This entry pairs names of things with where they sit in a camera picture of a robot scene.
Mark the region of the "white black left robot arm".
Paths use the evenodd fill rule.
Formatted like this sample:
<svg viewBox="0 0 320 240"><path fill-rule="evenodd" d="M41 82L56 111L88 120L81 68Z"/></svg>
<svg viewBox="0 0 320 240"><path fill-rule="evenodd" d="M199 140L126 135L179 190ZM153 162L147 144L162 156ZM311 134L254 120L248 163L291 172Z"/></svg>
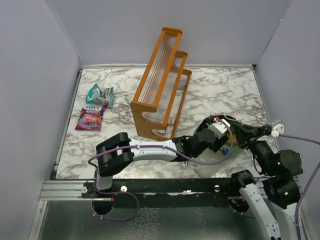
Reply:
<svg viewBox="0 0 320 240"><path fill-rule="evenodd" d="M120 132L96 146L97 165L93 191L106 197L113 177L137 161L195 162L205 150L218 151L225 143L234 143L231 125L224 118L206 118L191 136L165 141L140 141Z"/></svg>

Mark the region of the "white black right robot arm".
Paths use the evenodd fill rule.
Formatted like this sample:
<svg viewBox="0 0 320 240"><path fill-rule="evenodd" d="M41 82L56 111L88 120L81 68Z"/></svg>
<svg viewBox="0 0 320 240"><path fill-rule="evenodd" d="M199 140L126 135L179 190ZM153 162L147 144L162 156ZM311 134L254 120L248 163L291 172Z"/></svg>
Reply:
<svg viewBox="0 0 320 240"><path fill-rule="evenodd" d="M251 209L266 240L303 240L303 227L298 205L300 189L295 177L303 173L300 154L286 149L273 152L262 136L278 138L285 127L281 120L264 126L249 126L238 121L231 122L236 141L241 149L251 151L261 167L265 195L270 201L271 211L263 199L257 181L249 170L232 174L229 189L242 196Z"/></svg>

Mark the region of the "teal snack packet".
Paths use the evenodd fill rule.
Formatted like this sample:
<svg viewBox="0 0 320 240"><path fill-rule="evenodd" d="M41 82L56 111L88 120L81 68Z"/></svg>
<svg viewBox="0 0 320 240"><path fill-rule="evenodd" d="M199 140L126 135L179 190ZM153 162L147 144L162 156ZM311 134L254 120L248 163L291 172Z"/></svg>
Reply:
<svg viewBox="0 0 320 240"><path fill-rule="evenodd" d="M87 104L96 104L112 109L114 105L114 88L100 88L98 84L94 84L89 90L85 101Z"/></svg>

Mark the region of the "green patterned paper bag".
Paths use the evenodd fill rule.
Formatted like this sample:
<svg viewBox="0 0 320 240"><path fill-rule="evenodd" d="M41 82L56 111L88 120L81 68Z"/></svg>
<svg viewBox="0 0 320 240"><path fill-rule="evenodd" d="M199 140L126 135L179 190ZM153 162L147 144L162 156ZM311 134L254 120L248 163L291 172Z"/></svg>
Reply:
<svg viewBox="0 0 320 240"><path fill-rule="evenodd" d="M215 146L210 146L209 149L214 152L215 154L221 154L222 159L224 159L226 156L228 156L226 159L233 159L236 158L238 155L243 153L243 149L238 147L238 141L237 137L234 131L234 128L231 125L231 122L238 122L241 125L244 125L245 119L239 119L237 117L233 117L230 115L210 115L207 118L205 118L201 124L194 130L193 134L197 132L201 132L203 129L209 128L209 126L213 123L217 123L215 120L216 118L219 118L225 122L229 123L229 128L232 132L232 148L231 148L231 136L228 130L225 130L224 135L221 138L217 139L217 143Z"/></svg>

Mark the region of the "purple berry snack packet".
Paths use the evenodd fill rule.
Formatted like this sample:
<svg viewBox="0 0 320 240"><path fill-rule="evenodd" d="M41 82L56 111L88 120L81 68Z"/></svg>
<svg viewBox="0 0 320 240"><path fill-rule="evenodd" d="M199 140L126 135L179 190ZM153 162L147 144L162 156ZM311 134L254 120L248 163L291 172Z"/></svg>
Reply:
<svg viewBox="0 0 320 240"><path fill-rule="evenodd" d="M100 131L102 128L105 106L86 106L80 111L75 130L78 131Z"/></svg>

